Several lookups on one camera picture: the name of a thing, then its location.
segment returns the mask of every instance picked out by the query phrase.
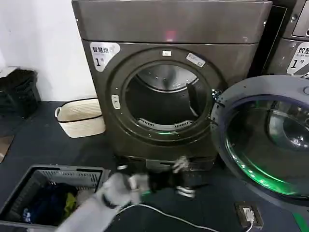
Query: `appliance door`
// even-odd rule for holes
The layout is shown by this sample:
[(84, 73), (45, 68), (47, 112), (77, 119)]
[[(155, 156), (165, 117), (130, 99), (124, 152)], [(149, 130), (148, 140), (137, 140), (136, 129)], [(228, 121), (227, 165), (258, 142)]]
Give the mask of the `appliance door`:
[(251, 190), (308, 214), (307, 79), (266, 75), (233, 85), (213, 107), (211, 132), (221, 158)]

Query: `label sticker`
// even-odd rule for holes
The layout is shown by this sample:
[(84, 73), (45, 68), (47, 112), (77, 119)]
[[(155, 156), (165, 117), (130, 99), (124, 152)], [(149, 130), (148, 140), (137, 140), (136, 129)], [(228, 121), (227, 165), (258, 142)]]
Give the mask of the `label sticker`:
[(306, 74), (309, 71), (309, 66), (305, 69), (303, 68), (308, 64), (309, 64), (309, 42), (303, 42), (298, 46), (286, 72), (288, 74), (298, 74), (298, 75)]
[(117, 43), (91, 42), (90, 50), (96, 70), (102, 72), (110, 60), (120, 52), (120, 46)]
[(112, 94), (112, 105), (114, 109), (120, 109), (120, 101), (119, 101), (119, 96), (116, 94)]
[(163, 57), (171, 57), (172, 56), (172, 51), (162, 51), (162, 56)]
[(308, 79), (308, 80), (309, 80), (309, 72), (308, 72), (308, 73), (306, 73), (305, 75), (302, 75), (301, 77), (306, 78), (306, 79)]
[(200, 68), (202, 68), (205, 64), (204, 60), (202, 60), (200, 57), (197, 57), (196, 55), (194, 55), (191, 52), (187, 55), (186, 59), (188, 61), (194, 63), (195, 65), (199, 66)]

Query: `clothes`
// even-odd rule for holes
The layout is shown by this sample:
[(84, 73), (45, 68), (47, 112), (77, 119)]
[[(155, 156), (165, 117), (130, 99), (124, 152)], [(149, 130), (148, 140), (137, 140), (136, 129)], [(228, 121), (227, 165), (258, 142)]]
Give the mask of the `clothes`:
[(32, 202), (24, 209), (25, 222), (58, 226), (66, 212), (68, 193), (73, 197), (77, 194), (76, 187), (67, 184), (46, 185), (33, 197)]
[(76, 206), (76, 198), (72, 193), (67, 194), (66, 206), (64, 207), (64, 219), (67, 219), (74, 212)]

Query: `white woven basket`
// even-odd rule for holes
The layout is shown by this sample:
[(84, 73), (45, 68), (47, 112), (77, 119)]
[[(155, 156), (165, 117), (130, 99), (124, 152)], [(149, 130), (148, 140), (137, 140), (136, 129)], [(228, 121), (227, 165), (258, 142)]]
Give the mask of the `white woven basket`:
[(105, 123), (97, 98), (70, 101), (55, 110), (55, 117), (71, 138), (101, 134)]

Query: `white wall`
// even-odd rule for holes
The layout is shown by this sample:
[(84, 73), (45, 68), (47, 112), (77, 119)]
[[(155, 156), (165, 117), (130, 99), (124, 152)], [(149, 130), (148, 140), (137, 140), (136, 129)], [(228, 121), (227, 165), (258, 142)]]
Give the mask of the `white wall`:
[(0, 51), (7, 65), (38, 71), (43, 101), (96, 95), (71, 0), (1, 0)]
[(1, 50), (0, 50), (0, 70), (1, 70), (2, 68), (4, 68), (5, 66), (6, 66), (6, 62), (5, 62), (5, 59), (4, 59), (4, 57), (3, 57), (2, 52), (1, 52)]

